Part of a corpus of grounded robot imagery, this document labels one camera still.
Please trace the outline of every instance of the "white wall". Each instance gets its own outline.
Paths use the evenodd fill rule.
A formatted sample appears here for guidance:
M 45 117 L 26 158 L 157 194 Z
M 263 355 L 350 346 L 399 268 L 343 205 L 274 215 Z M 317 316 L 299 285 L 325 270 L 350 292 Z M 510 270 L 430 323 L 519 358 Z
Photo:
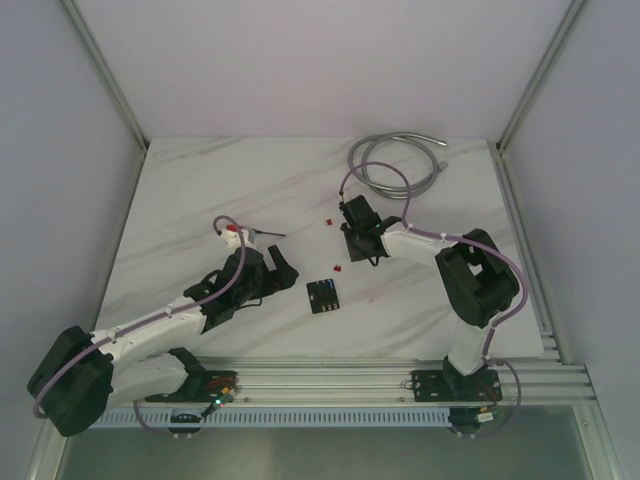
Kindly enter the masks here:
M 640 478 L 640 2 L 591 2 L 510 151 L 563 340 Z
M 0 64 L 0 477 L 19 480 L 27 380 L 94 320 L 138 152 L 56 1 L 0 2 Z
M 498 139 L 568 0 L 77 0 L 148 137 Z

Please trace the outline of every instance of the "gray cable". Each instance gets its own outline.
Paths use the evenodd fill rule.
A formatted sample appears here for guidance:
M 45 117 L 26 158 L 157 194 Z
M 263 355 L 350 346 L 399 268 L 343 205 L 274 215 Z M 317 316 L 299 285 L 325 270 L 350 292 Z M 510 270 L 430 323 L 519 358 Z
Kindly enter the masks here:
M 376 148 L 382 142 L 386 142 L 388 140 L 396 140 L 399 142 L 408 143 L 409 145 L 413 145 L 414 147 L 422 150 L 429 157 L 429 160 L 431 160 L 431 165 L 433 167 L 431 173 L 424 177 L 422 180 L 410 185 L 409 191 L 407 191 L 407 187 L 404 185 L 400 187 L 385 185 L 384 183 L 379 183 L 371 180 L 371 177 L 369 176 L 369 172 L 367 170 L 367 161 L 369 159 L 369 155 L 374 148 Z M 444 140 L 438 140 L 436 138 L 431 138 L 426 135 L 420 135 L 418 133 L 394 132 L 385 135 L 371 135 L 357 141 L 355 145 L 351 147 L 351 150 L 349 150 L 349 155 L 347 157 L 349 170 L 353 172 L 358 180 L 368 185 L 371 190 L 376 192 L 378 195 L 382 195 L 383 197 L 391 198 L 394 200 L 406 200 L 406 198 L 409 196 L 417 197 L 418 195 L 422 195 L 424 192 L 429 190 L 429 188 L 431 188 L 433 183 L 436 181 L 436 178 L 438 177 L 438 173 L 447 167 L 447 163 L 442 162 L 438 164 L 438 159 L 433 154 L 433 152 L 424 143 L 418 140 L 431 142 L 443 147 L 447 146 L 447 142 L 445 142 Z M 356 150 L 358 150 L 358 148 L 365 143 L 370 143 L 370 145 L 362 154 L 362 161 L 358 162 L 360 165 L 360 171 L 358 171 L 358 169 L 355 167 L 353 157 L 355 156 Z

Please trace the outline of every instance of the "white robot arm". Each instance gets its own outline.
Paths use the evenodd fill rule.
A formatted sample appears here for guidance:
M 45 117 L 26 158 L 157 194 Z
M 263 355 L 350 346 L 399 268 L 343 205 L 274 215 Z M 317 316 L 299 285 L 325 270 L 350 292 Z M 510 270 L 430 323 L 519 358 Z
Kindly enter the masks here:
M 219 233 L 233 251 L 223 268 L 166 307 L 113 328 L 86 333 L 75 326 L 58 336 L 27 389 L 34 398 L 42 397 L 40 407 L 63 436 L 82 432 L 106 408 L 149 396 L 168 395 L 177 402 L 210 400 L 205 386 L 219 375 L 205 371 L 184 346 L 230 320 L 246 302 L 291 288 L 298 277 L 275 245 L 268 251 L 276 268 L 269 270 L 253 244 L 256 231 L 244 227 L 240 269 L 240 233 L 232 227 Z M 84 358 L 61 373 L 81 353 L 86 353 Z
M 461 399 L 469 383 L 474 383 L 471 391 L 475 394 L 477 382 L 491 378 L 486 375 L 484 350 L 492 325 L 520 291 L 509 266 L 480 248 L 447 241 L 445 236 L 442 240 L 430 239 L 403 229 L 397 225 L 401 221 L 398 217 L 382 220 L 362 195 L 342 202 L 340 209 L 346 220 L 341 230 L 351 261 L 368 260 L 377 266 L 382 257 L 400 257 L 438 268 L 449 302 L 458 315 L 455 339 L 444 359 L 444 381 L 453 398 Z M 463 237 L 497 251 L 483 230 L 475 229 Z

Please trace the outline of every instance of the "black circuit board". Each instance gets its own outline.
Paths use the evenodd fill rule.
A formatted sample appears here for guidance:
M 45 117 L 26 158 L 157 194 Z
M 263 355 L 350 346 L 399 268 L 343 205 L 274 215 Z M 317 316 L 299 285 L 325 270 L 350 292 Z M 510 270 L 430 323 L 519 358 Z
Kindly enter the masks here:
M 336 284 L 332 278 L 307 283 L 307 293 L 312 313 L 332 312 L 340 308 Z

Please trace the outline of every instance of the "white marble surface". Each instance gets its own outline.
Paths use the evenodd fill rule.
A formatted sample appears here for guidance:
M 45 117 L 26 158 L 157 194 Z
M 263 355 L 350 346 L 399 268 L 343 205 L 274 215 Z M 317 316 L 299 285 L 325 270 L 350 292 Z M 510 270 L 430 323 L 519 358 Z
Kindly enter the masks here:
M 224 357 L 397 357 L 442 359 L 455 314 L 435 268 L 402 259 L 349 262 L 339 224 L 338 187 L 347 172 L 351 138 L 159 138 L 140 178 L 98 327 L 113 326 L 162 307 L 184 288 L 222 266 L 229 252 L 211 221 L 286 233 L 276 242 L 299 272 L 295 287 L 238 312 L 189 345 L 198 355 Z M 449 167 L 416 198 L 409 219 L 433 231 L 487 230 L 517 257 L 514 237 L 484 140 L 452 140 L 434 148 Z M 410 146 L 380 147 L 371 160 L 391 161 L 416 179 L 430 168 Z M 375 178 L 398 182 L 391 172 Z M 353 179 L 346 194 L 364 193 L 384 218 L 402 203 Z M 324 221 L 333 219 L 332 227 Z M 333 271 L 336 264 L 342 272 Z M 342 308 L 312 315 L 305 284 L 332 277 Z M 531 357 L 543 351 L 531 304 L 496 335 L 492 355 Z

